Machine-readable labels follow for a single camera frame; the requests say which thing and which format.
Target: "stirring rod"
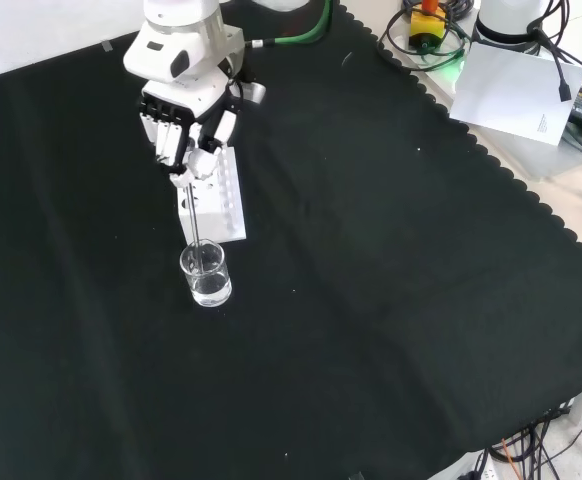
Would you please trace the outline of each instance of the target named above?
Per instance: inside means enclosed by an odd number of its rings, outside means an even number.
[[[187,187],[187,197],[189,201],[189,215],[191,216],[191,229],[193,233],[193,248],[195,249],[195,256],[198,262],[198,271],[202,270],[202,257],[200,255],[200,233],[198,232],[198,219],[195,213],[195,197],[193,196],[193,185],[189,184]]]

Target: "green cable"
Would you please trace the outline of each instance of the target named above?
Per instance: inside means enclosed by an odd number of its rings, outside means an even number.
[[[276,45],[289,45],[293,43],[311,43],[318,40],[329,22],[329,13],[331,11],[331,2],[333,0],[325,0],[324,1],[324,9],[322,9],[322,16],[318,23],[309,30],[307,33],[303,33],[302,35],[297,35],[295,37],[280,37],[274,38],[273,41]]]

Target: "black cloth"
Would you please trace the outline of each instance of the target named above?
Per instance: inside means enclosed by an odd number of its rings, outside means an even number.
[[[249,53],[248,239],[195,305],[130,41],[0,76],[0,478],[425,479],[582,391],[582,245],[340,7]]]

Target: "clear glass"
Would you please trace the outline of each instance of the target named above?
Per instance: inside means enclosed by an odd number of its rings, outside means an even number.
[[[190,244],[180,255],[180,267],[187,277],[193,299],[203,307],[222,305],[231,295],[231,279],[224,250],[217,243],[200,240],[199,246]]]

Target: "paper sheet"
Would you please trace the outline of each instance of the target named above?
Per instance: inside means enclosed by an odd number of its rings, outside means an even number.
[[[571,101],[561,102],[552,59],[474,43],[456,83],[451,118],[557,145],[582,84],[582,67],[562,64]]]

